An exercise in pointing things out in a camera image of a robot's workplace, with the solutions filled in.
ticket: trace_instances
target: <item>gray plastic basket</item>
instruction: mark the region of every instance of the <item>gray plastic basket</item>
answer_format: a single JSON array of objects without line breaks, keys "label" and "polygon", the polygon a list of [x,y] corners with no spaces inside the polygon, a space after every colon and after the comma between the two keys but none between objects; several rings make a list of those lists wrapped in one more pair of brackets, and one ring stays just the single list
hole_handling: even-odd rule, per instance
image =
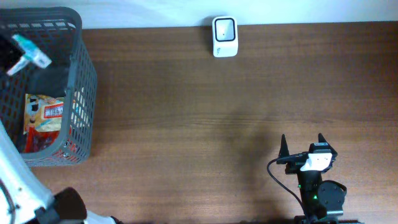
[{"label": "gray plastic basket", "polygon": [[[58,138],[43,151],[21,153],[27,165],[65,166],[85,161],[91,147],[97,75],[81,39],[79,14],[66,7],[0,9],[0,32],[27,37],[51,58],[47,69],[66,71],[55,72],[48,80],[51,89],[66,92]],[[38,74],[40,68],[28,65],[12,78],[0,80],[0,119],[17,148],[23,147],[26,90],[35,86],[37,93],[33,94],[46,92],[40,89],[41,83],[34,83]]]}]

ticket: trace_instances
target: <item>wood grain surface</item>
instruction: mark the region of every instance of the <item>wood grain surface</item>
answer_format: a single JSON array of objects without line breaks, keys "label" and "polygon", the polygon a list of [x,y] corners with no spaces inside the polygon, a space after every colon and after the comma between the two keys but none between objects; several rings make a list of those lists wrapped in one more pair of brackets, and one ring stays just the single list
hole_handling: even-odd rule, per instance
[{"label": "wood grain surface", "polygon": [[323,178],[348,188],[343,218],[396,223],[398,23],[238,29],[238,55],[219,59],[209,27],[84,30],[98,73],[90,158],[34,173],[125,223],[266,222],[302,214],[266,172],[282,133],[298,153],[321,132],[339,153]]}]

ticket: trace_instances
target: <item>black cable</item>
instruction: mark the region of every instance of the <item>black cable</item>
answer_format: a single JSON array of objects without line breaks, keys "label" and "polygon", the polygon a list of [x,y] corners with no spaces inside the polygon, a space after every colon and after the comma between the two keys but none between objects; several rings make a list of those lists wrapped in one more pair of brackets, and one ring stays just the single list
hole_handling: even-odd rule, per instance
[{"label": "black cable", "polygon": [[11,213],[11,219],[10,219],[10,224],[14,224],[15,223],[15,218],[16,218],[16,214],[15,214],[15,206],[14,203],[12,202],[12,198],[10,196],[10,193],[8,192],[6,186],[4,185],[4,183],[2,182],[2,180],[0,180],[0,188],[4,194],[4,196],[6,197],[8,206],[9,208],[9,213]]},{"label": "black cable", "polygon": [[278,161],[278,160],[279,160],[279,158],[273,159],[273,160],[271,160],[271,161],[268,163],[268,165],[267,165],[268,174],[271,176],[271,178],[274,179],[275,182],[277,182],[281,187],[283,187],[286,191],[288,191],[290,194],[292,194],[292,195],[296,198],[296,200],[297,200],[298,203],[300,204],[301,208],[303,209],[303,213],[304,213],[305,219],[307,219],[307,223],[310,223],[310,220],[308,219],[307,213],[305,212],[304,205],[303,205],[303,203],[301,202],[301,200],[299,199],[299,197],[298,197],[295,193],[293,193],[290,189],[288,189],[285,185],[283,185],[279,180],[277,180],[277,179],[274,177],[274,175],[271,174],[271,171],[269,170],[269,166],[270,166],[272,163],[274,163],[274,162],[276,162],[276,161]]}]

